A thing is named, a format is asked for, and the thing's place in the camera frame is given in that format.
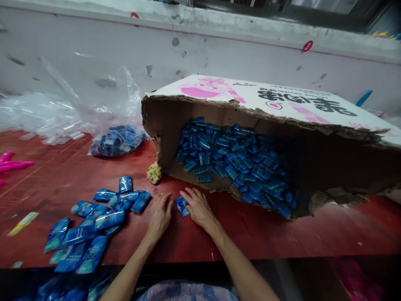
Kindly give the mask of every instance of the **pink cartoon print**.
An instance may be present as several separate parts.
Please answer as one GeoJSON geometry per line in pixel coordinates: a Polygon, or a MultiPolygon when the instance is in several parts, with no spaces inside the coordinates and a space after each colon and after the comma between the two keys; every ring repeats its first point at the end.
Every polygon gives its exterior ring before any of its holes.
{"type": "Polygon", "coordinates": [[[198,82],[182,84],[180,88],[182,93],[196,98],[214,98],[230,94],[234,100],[245,103],[245,100],[231,88],[231,85],[220,78],[199,78],[198,82]]]}

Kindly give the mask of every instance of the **clear plastic bag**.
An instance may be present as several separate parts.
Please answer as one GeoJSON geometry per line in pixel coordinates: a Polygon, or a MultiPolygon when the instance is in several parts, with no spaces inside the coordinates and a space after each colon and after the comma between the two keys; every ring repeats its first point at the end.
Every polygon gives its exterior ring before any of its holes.
{"type": "Polygon", "coordinates": [[[38,135],[44,138],[42,143],[50,145],[76,140],[88,132],[88,124],[75,108],[57,95],[24,93],[4,97],[0,102],[0,132],[23,130],[28,133],[20,139],[38,135]]]}
{"type": "Polygon", "coordinates": [[[85,54],[74,53],[67,80],[48,61],[42,63],[64,92],[94,137],[88,155],[119,157],[148,140],[142,126],[140,89],[125,66],[85,54]]]}

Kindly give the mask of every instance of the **red table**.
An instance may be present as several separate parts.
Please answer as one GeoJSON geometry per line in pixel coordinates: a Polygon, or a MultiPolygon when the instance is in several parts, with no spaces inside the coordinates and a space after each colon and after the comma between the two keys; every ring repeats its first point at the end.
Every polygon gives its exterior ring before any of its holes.
{"type": "MultiPolygon", "coordinates": [[[[70,217],[79,200],[92,200],[100,188],[118,189],[118,179],[131,175],[135,189],[151,194],[173,192],[173,198],[189,184],[164,176],[154,186],[145,177],[155,161],[155,149],[147,143],[120,158],[87,156],[89,136],[64,145],[49,146],[35,137],[20,140],[21,132],[0,133],[0,152],[14,151],[15,161],[35,161],[24,170],[0,174],[0,268],[17,261],[22,267],[48,266],[53,253],[43,248],[54,222],[70,217]],[[7,236],[29,212],[39,215],[15,236],[7,236]]],[[[249,259],[294,258],[338,255],[397,254],[401,251],[401,207],[384,197],[369,204],[329,204],[315,217],[287,222],[279,214],[234,200],[228,193],[208,194],[210,207],[233,241],[249,259]]],[[[145,235],[149,209],[142,216],[129,214],[128,221],[107,248],[103,264],[125,264],[145,235]]],[[[222,260],[210,237],[190,218],[183,219],[176,207],[169,229],[149,263],[222,260]]]]}

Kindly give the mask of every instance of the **box lid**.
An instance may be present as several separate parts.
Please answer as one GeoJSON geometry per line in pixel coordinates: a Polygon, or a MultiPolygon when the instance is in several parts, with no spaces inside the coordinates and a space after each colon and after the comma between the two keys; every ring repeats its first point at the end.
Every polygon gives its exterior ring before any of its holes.
{"type": "Polygon", "coordinates": [[[374,132],[380,136],[376,143],[401,148],[399,128],[331,93],[193,74],[147,95],[235,100],[283,119],[374,132]]]}

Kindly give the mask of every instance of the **cardboard box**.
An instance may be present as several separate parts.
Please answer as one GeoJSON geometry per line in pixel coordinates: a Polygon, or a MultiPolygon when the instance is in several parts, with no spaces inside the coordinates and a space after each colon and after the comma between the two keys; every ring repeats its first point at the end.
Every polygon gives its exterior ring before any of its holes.
{"type": "Polygon", "coordinates": [[[296,217],[331,201],[364,203],[367,194],[400,187],[401,130],[330,93],[191,75],[148,93],[142,117],[165,173],[210,191],[225,188],[238,200],[229,178],[198,184],[173,160],[181,128],[204,117],[215,125],[239,123],[257,134],[292,137],[296,217]]]}

